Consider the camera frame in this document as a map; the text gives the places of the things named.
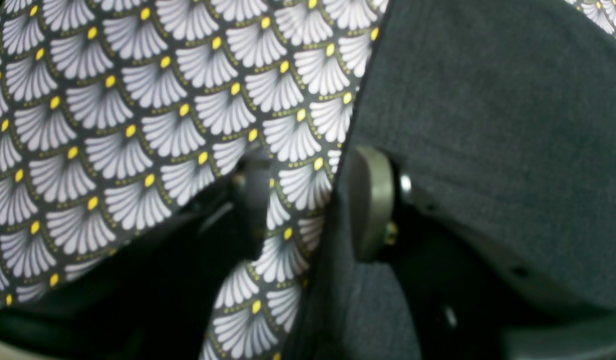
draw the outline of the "gray carpet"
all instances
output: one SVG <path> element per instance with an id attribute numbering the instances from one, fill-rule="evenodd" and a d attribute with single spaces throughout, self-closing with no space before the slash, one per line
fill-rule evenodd
<path id="1" fill-rule="evenodd" d="M 562 0 L 392 2 L 353 143 L 399 154 L 458 219 L 616 308 L 616 39 Z M 340 216 L 286 358 L 419 358 L 394 277 L 353 262 Z"/>

